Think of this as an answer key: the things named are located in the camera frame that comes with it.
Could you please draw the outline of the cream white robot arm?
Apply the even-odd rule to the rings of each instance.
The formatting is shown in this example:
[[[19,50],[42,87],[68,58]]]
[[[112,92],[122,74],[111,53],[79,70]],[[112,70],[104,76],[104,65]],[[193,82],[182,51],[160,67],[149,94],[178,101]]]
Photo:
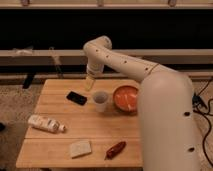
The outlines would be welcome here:
[[[139,117],[144,171],[201,171],[191,79],[174,69],[112,50],[106,36],[83,46],[87,73],[96,77],[108,66],[139,83]]]

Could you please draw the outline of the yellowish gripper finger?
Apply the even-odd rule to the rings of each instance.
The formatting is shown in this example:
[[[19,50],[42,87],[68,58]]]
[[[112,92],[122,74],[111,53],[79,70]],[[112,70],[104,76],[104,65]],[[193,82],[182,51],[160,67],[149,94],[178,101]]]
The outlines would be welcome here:
[[[90,91],[95,83],[95,79],[93,77],[87,76],[85,79],[85,90]]]

